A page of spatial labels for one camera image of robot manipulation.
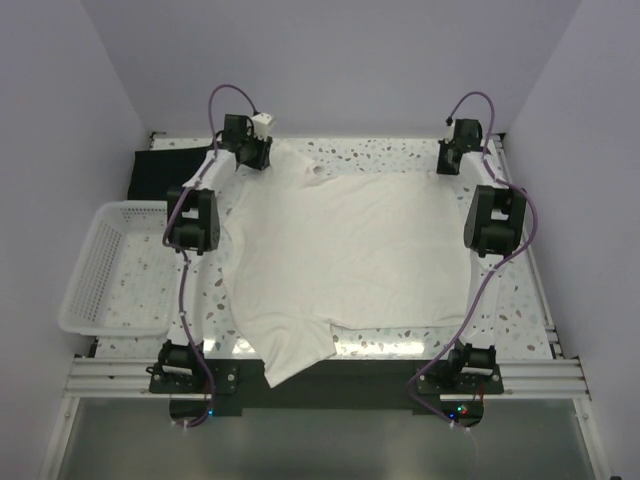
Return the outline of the white t shirt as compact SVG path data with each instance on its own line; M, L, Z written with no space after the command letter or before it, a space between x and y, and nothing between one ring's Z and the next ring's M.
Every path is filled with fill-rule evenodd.
M324 176L279 144L224 227L231 313L270 386L332 357L334 327L450 327L466 315L463 223L431 172Z

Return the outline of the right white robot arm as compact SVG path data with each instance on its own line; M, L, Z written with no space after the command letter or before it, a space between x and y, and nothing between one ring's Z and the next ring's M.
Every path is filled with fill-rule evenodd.
M463 243L471 260L468 314L445 369L448 386L466 393L480 382L481 375L490 376L496 368L499 263L520 246L527 200L489 171L479 121L448 118L446 124L448 133L438 142L436 173L460 175L474 187L463 228Z

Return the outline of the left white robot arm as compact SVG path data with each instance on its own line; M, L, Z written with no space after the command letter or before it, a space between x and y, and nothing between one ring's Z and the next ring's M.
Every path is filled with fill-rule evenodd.
M213 145L193 176L167 193L167 225L162 243L177 255L178 299L167 341L159 353L158 368L162 374L172 373L173 382L185 392L200 390L207 380L207 368L202 363L200 274L196 264L219 245L217 195L239 167L257 171L269 167L273 124L273 116L263 112L251 117L226 115L223 130L214 135Z

